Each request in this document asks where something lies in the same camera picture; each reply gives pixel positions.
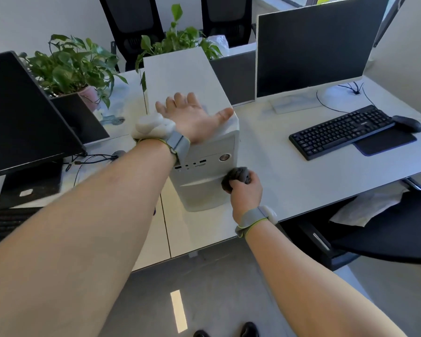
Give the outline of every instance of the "hand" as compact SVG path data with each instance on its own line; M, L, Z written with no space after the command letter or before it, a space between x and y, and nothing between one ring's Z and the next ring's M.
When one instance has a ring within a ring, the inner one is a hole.
M262 199L262 185L258 175L250 170L251 183L245 184L238 180L230 180L229 184L232 187L231 205L232 217L237 224L240 224L241 217L248 210L257 208Z
M156 102L156 110L165 118L176 123L176 130L187 137L190 143L202 143L211 138L219 126L226 123L234 113L231 107L209 116L201 107L195 94L189 93L187 98L175 93L174 99L168 97L163 105Z

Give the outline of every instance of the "potted plant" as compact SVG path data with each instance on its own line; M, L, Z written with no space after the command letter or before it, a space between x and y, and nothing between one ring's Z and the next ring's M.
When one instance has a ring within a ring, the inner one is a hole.
M115 77L128 84L115 70L118 57L89 38L53 34L48 42L51 55L36 51L33 57L21 53L28 70L51 97L78 93L94 111L100 101L109 108Z
M183 49L200 46L209 60L218 59L220 56L222 56L217 45L214 45L205 38L200 38L202 31L199 31L194 27L187 27L185 30L176 29L178 21L183 15L180 4L172 5L171 12L173 14L174 21L170 24L170 29L166 32L165 39L159 43L151 44L149 36L142 35L140 47L144 51L139 54L139 56L137 56L137 60L135 62L136 72L139 72L139 65L146 55L156 56L159 54L181 51ZM145 82L145 72L142 75L140 83L142 84L142 89L145 92L147 89Z

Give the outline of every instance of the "floor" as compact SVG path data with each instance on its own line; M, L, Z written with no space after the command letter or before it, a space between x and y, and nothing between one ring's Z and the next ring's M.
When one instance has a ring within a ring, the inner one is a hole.
M421 174L415 179L421 183ZM421 337L421 266L360 257L336 273L409 337ZM197 329L237 337L247 321L262 336L295 336L245 241L231 239L131 274L100 337L192 337Z

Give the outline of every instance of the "white computer case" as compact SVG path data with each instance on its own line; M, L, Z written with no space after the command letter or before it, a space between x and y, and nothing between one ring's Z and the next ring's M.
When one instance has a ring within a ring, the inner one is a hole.
M194 92L209 115L230 107L201 47L144 58L149 112L156 101L165 102L176 92ZM226 173L237 166L239 122L236 114L207 142L191 146L183 165L170 179L189 212L215 208L229 200L221 188ZM223 155L230 158L221 160Z

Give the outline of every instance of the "forearm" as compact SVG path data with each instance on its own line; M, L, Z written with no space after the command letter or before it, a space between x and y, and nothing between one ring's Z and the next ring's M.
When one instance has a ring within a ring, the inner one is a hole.
M173 164L164 143L142 141L0 243L0 335L96 336Z
M405 336L373 303L300 251L269 221L256 224L246 239L298 336Z

